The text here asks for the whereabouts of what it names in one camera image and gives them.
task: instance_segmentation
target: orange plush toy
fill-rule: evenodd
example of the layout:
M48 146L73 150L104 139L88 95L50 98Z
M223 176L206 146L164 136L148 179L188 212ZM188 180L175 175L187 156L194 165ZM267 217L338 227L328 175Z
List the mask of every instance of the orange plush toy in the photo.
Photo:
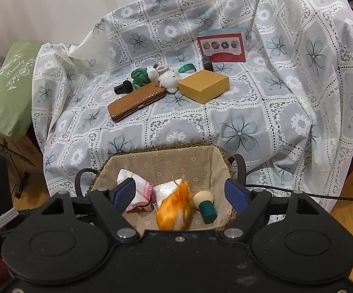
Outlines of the orange plush toy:
M191 212L189 182L184 181L164 199L157 210L156 222L160 230L183 230Z

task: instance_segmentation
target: brown leather handle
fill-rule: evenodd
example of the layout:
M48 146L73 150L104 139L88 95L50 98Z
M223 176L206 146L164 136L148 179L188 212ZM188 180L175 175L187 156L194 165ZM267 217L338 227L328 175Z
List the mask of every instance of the brown leather handle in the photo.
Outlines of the brown leather handle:
M75 192L76 192L76 197L81 197L83 196L83 193L81 192L81 185L80 185L80 179L83 173L85 172L90 172L94 174L98 174L99 171L93 168L83 168L80 171L77 172L76 177L75 177Z
M228 162L232 165L232 163L236 161L236 165L238 166L238 182L243 186L246 185L246 162L244 161L243 156L240 154L234 154L228 158Z

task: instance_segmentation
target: beige sponge ball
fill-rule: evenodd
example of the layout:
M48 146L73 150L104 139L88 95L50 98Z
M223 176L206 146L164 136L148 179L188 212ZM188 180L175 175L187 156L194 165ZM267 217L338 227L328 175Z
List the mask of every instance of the beige sponge ball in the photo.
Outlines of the beige sponge ball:
M210 191L200 191L193 197L194 207L199 210L199 204L203 201L209 200L211 203L214 202L213 194Z

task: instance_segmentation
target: brown leather case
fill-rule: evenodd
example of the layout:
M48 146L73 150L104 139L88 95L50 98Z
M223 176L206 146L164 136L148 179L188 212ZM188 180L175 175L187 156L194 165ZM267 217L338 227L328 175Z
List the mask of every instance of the brown leather case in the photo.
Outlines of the brown leather case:
M119 122L132 113L165 97L166 90L159 83L151 82L109 104L111 120Z

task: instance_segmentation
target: screw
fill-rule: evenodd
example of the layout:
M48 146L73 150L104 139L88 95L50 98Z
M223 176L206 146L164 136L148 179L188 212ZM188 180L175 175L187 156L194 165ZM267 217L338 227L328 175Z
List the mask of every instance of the screw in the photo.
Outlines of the screw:
M132 228L121 228L117 231L117 235L124 239L132 238L136 235L136 230Z
M182 236L178 236L175 238L176 242L184 242L185 240L186 240L185 237L182 237Z
M241 236L243 236L243 231L239 228L228 228L224 231L224 236L232 239L240 238Z

